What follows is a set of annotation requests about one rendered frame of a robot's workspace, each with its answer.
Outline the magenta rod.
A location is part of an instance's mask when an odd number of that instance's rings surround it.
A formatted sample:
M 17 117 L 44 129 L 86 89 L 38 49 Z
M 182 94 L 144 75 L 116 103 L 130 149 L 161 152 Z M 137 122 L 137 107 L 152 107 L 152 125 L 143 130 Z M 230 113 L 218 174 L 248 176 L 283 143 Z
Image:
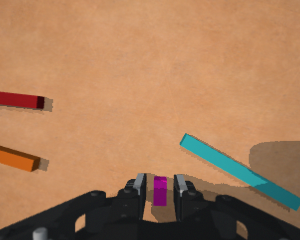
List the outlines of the magenta rod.
M 153 206 L 166 206 L 167 177 L 154 176 L 154 201 Z

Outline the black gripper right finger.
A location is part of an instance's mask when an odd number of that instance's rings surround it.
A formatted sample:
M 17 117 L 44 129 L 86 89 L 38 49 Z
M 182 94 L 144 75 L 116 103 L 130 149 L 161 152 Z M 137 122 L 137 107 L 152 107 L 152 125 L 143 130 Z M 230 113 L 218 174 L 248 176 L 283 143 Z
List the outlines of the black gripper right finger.
M 180 174 L 174 174 L 173 201 L 182 240 L 246 240 L 237 234 L 237 221 L 246 227 L 247 240 L 300 240 L 300 228 L 233 196 L 205 200 Z

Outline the dark red rod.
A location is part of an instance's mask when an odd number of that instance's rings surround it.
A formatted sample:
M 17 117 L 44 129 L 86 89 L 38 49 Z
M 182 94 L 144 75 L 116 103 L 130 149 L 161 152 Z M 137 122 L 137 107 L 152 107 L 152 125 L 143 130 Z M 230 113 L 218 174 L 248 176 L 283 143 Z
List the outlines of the dark red rod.
M 44 109 L 44 100 L 42 96 L 0 92 L 2 105 Z

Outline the turquoise rod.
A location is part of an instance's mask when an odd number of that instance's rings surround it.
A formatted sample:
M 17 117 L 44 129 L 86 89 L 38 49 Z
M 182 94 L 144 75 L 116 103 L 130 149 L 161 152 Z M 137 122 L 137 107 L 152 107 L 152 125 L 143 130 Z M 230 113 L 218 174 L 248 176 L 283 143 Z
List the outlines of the turquoise rod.
M 180 146 L 297 211 L 300 198 L 185 133 Z

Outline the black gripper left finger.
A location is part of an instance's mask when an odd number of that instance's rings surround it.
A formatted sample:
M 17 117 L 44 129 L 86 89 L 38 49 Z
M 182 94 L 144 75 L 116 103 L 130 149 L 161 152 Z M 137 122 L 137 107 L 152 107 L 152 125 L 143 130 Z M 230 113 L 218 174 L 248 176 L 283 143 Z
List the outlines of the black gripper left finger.
M 137 240 L 146 177 L 138 173 L 115 197 L 93 190 L 6 226 L 0 229 L 0 240 L 85 240 L 99 232 L 99 240 Z M 75 232 L 76 221 L 83 215 L 85 226 Z

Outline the orange rod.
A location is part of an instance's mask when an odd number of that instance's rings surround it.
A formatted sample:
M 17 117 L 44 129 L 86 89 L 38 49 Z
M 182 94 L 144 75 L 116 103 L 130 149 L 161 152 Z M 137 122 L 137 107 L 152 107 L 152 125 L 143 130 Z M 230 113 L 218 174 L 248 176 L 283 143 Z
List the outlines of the orange rod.
M 41 157 L 0 146 L 0 163 L 32 172 L 39 168 Z

